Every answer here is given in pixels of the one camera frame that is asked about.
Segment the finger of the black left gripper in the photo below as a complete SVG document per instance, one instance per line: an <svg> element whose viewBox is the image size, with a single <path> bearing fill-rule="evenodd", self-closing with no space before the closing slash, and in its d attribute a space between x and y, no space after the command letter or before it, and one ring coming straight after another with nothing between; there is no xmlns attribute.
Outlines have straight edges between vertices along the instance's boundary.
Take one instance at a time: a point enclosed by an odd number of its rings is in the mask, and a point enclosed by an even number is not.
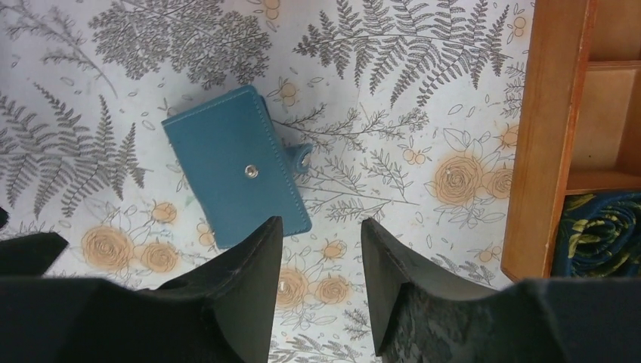
<svg viewBox="0 0 641 363"><path fill-rule="evenodd" d="M2 277L41 277L69 243L55 232L1 240Z"/></svg>

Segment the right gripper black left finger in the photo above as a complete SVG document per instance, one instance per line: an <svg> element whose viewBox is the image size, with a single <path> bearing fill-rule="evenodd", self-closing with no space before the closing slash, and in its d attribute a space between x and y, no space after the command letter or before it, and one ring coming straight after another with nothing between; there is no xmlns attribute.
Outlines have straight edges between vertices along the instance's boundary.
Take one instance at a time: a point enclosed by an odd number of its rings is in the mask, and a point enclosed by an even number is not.
<svg viewBox="0 0 641 363"><path fill-rule="evenodd" d="M265 362L283 244L278 217L150 290L103 278L2 277L3 362Z"/></svg>

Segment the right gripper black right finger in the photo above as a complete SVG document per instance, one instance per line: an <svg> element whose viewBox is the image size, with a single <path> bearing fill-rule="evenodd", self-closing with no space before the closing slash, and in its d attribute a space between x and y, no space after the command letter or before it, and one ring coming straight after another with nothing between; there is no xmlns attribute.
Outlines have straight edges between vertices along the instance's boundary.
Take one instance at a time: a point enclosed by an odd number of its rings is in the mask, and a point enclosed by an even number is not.
<svg viewBox="0 0 641 363"><path fill-rule="evenodd" d="M468 281L374 219L361 249L375 353L384 362L638 362L637 278Z"/></svg>

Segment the blue card holder wallet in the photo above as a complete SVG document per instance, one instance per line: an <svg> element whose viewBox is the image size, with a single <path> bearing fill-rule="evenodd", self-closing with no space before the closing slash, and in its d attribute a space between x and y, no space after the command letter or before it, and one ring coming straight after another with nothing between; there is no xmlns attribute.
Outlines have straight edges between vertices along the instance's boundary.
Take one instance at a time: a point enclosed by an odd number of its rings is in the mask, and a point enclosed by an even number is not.
<svg viewBox="0 0 641 363"><path fill-rule="evenodd" d="M308 171L313 146L283 144L254 86L171 116L162 126L219 247L236 246L272 216L282 219L285 236L311 230L294 177Z"/></svg>

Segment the wooden compartment tray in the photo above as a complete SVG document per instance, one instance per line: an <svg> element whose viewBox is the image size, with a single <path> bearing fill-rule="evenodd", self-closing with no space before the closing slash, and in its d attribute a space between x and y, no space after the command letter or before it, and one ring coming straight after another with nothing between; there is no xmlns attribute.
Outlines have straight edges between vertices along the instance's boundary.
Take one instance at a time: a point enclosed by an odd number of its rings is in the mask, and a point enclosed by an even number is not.
<svg viewBox="0 0 641 363"><path fill-rule="evenodd" d="M501 268L640 273L640 3L538 1Z"/></svg>

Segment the floral patterned table mat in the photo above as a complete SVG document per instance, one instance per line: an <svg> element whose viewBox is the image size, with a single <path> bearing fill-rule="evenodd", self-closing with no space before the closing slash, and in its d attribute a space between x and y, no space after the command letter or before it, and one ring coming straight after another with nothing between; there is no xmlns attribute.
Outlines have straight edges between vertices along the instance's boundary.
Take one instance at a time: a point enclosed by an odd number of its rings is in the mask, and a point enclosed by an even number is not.
<svg viewBox="0 0 641 363"><path fill-rule="evenodd" d="M2 238L56 231L57 277L155 288L222 252L163 120L240 85L285 144L271 362L374 362L360 223L486 287L500 272L532 1L3 1Z"/></svg>

